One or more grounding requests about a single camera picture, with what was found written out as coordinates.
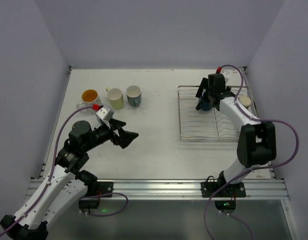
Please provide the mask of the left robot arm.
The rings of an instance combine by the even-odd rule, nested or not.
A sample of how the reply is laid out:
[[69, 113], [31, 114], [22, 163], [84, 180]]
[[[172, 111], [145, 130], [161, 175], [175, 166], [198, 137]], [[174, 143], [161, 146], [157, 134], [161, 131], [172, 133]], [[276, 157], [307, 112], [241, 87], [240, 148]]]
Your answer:
[[63, 148], [55, 157], [47, 177], [31, 198], [13, 215], [5, 215], [0, 225], [13, 240], [45, 240], [48, 226], [80, 198], [98, 198], [97, 177], [83, 170], [88, 151], [111, 141], [125, 149], [139, 135], [125, 131], [125, 122], [111, 119], [98, 128], [78, 121], [72, 126]]

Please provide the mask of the white floral orange-inside mug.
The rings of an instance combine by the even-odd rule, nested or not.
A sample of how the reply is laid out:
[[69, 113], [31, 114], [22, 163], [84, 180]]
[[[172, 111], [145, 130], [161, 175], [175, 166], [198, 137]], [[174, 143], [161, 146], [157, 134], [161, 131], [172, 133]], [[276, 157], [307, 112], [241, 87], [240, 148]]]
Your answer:
[[77, 109], [92, 107], [94, 104], [102, 105], [101, 99], [94, 89], [88, 89], [82, 93], [81, 101], [76, 104]]

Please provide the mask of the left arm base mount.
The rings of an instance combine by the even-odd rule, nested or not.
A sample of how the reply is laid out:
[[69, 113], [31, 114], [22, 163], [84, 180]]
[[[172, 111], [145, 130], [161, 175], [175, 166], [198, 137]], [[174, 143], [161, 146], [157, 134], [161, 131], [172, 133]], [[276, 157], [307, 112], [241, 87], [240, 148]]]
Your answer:
[[92, 195], [98, 196], [109, 194], [105, 196], [105, 198], [111, 198], [111, 193], [113, 192], [113, 185], [114, 183], [111, 181], [97, 181], [93, 186]]

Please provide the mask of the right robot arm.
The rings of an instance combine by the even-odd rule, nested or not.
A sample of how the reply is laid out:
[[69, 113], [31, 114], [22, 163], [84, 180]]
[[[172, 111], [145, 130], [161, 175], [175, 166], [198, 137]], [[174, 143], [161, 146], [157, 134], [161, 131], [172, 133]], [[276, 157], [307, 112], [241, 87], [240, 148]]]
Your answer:
[[248, 175], [247, 171], [264, 166], [276, 158], [275, 126], [270, 121], [261, 122], [226, 86], [225, 76], [221, 73], [210, 74], [203, 78], [196, 97], [199, 102], [196, 110], [209, 104], [231, 120], [239, 130], [236, 159], [226, 170], [219, 174], [219, 187], [226, 184], [239, 184]]

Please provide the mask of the dark blue mug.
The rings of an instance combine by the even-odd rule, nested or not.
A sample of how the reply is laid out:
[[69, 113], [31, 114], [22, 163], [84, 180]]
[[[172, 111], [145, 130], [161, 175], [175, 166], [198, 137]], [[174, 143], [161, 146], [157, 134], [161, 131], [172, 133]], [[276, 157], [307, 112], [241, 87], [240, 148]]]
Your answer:
[[205, 98], [205, 95], [206, 95], [206, 91], [203, 91], [195, 107], [197, 111], [199, 110], [210, 111], [213, 109], [213, 106], [210, 104], [209, 99]]

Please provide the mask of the pale yellow-green mug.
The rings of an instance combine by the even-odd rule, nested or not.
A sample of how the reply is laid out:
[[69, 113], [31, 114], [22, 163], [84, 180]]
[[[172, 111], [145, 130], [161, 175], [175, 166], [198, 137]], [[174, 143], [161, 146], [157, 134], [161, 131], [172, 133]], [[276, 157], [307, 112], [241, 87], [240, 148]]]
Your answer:
[[106, 88], [107, 99], [114, 110], [120, 110], [124, 107], [123, 93], [118, 88]]

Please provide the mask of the grey-teal mug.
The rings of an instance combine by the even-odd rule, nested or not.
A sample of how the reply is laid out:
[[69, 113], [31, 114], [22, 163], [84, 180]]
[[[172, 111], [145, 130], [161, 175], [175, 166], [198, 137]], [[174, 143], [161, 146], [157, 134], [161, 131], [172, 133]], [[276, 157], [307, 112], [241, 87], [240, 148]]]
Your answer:
[[131, 85], [127, 87], [126, 96], [130, 106], [139, 107], [142, 100], [142, 92], [138, 86]]

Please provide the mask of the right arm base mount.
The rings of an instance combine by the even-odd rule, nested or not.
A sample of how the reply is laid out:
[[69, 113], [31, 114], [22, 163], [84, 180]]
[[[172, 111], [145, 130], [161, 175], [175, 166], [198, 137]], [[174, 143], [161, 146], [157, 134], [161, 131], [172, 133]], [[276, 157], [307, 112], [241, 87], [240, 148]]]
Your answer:
[[225, 181], [219, 177], [215, 179], [213, 176], [209, 176], [205, 181], [200, 183], [201, 194], [203, 198], [211, 197], [220, 188], [221, 190], [215, 194], [216, 198], [244, 198], [246, 197], [245, 187], [242, 182], [229, 184], [225, 187]]

